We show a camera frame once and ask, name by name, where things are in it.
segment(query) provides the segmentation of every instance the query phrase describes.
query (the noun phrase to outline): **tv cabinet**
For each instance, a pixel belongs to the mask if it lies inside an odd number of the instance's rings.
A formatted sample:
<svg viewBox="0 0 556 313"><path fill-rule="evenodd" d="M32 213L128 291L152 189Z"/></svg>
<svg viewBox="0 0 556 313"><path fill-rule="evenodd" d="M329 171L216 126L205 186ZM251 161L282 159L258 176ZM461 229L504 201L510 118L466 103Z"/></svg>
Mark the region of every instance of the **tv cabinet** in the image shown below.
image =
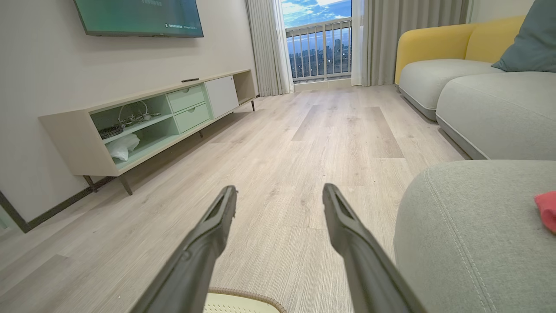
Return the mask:
<svg viewBox="0 0 556 313"><path fill-rule="evenodd" d="M229 72L197 81L135 94L86 109L39 117L74 175L119 177L127 193L132 190L125 172L226 116L256 97L251 70ZM123 132L102 139L99 130L117 125L118 116L138 111L159 113L147 121L128 125ZM112 158L106 145L136 134L139 145L127 161Z"/></svg>

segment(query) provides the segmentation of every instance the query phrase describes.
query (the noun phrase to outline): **wall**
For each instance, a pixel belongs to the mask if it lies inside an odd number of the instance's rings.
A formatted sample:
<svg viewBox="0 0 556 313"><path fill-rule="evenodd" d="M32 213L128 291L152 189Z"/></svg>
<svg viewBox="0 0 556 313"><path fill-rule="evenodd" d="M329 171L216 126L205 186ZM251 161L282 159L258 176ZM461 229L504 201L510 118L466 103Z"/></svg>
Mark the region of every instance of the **wall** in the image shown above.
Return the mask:
<svg viewBox="0 0 556 313"><path fill-rule="evenodd" d="M473 0L473 2L470 22L482 23L493 19L526 15L534 0Z"/></svg>
<svg viewBox="0 0 556 313"><path fill-rule="evenodd" d="M38 116L183 79L255 71L245 1L197 4L205 38L186 39L86 36L73 0L2 2L0 190L25 220L87 187Z"/></svg>

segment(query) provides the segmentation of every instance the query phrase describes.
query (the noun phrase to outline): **green shelf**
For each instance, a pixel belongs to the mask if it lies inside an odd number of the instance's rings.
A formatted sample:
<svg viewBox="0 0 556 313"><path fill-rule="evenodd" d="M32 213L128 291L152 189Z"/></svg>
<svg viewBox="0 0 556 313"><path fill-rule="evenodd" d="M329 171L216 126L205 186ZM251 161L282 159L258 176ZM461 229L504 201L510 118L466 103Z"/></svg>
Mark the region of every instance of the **green shelf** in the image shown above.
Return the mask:
<svg viewBox="0 0 556 313"><path fill-rule="evenodd" d="M114 163L116 163L116 168L122 169L128 166L129 164L141 159L145 155L155 151L158 147L164 146L172 142L178 137L179 135L169 135L169 136L159 137L154 140L141 140L141 142L139 142L139 145L135 148L135 150L130 152L127 161L122 161L120 159L113 158Z"/></svg>
<svg viewBox="0 0 556 313"><path fill-rule="evenodd" d="M109 143L111 141L114 141L118 138L122 138L125 135L129 135L129 134L134 133L134 132L136 132L140 129L143 129L145 127L149 127L153 124L164 121L164 120L169 119L171 117L172 117L172 114L160 115L160 116L155 116L154 118L152 118L148 121L145 121L145 122L142 122L142 123L139 123L139 124L135 124L135 125L131 125L129 127L124 128L122 133L117 134L116 136L112 136L112 137L108 137L106 139L103 139L102 143L107 144L107 143Z"/></svg>

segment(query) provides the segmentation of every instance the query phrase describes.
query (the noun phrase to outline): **gray sofa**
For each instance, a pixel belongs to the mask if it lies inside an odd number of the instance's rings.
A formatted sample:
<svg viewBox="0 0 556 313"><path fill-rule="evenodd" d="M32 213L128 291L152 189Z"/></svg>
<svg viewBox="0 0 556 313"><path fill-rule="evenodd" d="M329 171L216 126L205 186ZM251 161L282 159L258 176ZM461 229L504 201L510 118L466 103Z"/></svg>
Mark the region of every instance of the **gray sofa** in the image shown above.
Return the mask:
<svg viewBox="0 0 556 313"><path fill-rule="evenodd" d="M473 159L418 175L400 203L396 264L429 312L556 312L556 74L430 60L400 92Z"/></svg>
<svg viewBox="0 0 556 313"><path fill-rule="evenodd" d="M437 165L405 192L396 264L429 312L555 312L556 236L534 196L556 189L556 162Z"/></svg>
<svg viewBox="0 0 556 313"><path fill-rule="evenodd" d="M410 63L400 92L473 159L556 160L556 74L469 60Z"/></svg>

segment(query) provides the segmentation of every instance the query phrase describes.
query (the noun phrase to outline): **television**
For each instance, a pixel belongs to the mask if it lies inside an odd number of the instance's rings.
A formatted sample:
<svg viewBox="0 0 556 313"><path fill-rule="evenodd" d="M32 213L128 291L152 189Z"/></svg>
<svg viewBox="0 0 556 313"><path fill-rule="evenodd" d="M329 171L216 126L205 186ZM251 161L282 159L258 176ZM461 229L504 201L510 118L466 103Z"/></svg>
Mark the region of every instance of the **television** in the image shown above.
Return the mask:
<svg viewBox="0 0 556 313"><path fill-rule="evenodd" d="M203 37L196 0L75 0L91 36Z"/></svg>

